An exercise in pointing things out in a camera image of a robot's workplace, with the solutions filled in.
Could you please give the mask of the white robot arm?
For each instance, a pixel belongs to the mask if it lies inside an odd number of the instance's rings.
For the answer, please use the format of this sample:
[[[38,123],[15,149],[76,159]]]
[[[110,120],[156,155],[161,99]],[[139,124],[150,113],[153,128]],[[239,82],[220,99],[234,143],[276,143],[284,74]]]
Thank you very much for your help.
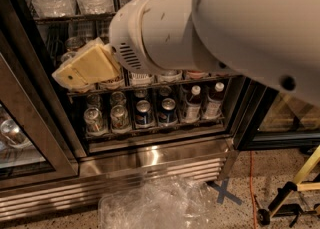
[[[80,51],[53,74],[74,90],[140,74],[241,74],[320,106],[320,0],[131,0],[107,46]]]

